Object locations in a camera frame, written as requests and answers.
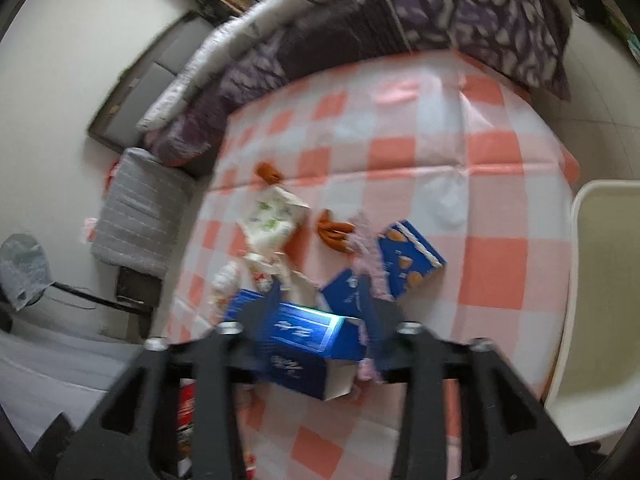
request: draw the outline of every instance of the checkered tablecloth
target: checkered tablecloth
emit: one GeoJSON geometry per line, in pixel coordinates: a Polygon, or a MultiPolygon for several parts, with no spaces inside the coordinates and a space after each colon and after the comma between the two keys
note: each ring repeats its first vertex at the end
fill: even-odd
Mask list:
{"type": "MultiPolygon", "coordinates": [[[[324,208],[338,220],[362,209],[377,230],[408,219],[447,267],[404,302],[406,316],[441,338],[493,339],[539,395],[564,321],[577,165],[526,96],[499,81],[455,52],[389,57],[236,112],[184,255],[169,338],[197,338],[215,322],[207,283],[244,248],[236,220],[267,160],[312,208],[287,247],[299,270],[326,283],[348,265],[314,233],[324,208]]],[[[245,427],[258,480],[388,478],[403,393],[368,384],[321,402],[260,387],[245,427]]]]}

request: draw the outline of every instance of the blue snack box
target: blue snack box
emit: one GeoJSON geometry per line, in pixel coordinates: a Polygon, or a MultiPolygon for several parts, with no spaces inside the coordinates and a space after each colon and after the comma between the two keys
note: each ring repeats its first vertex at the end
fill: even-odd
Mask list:
{"type": "Polygon", "coordinates": [[[446,265],[438,251],[407,220],[384,229],[378,243],[388,273],[389,292],[395,299],[446,265]]]}
{"type": "Polygon", "coordinates": [[[361,317],[358,309],[358,279],[353,275],[351,269],[344,269],[320,292],[334,314],[361,317]]]}
{"type": "MultiPolygon", "coordinates": [[[[244,304],[260,294],[242,289],[225,320],[235,320],[244,304]]],[[[292,303],[280,303],[271,327],[271,381],[316,399],[351,391],[366,348],[358,341],[359,320],[292,303]]]]}

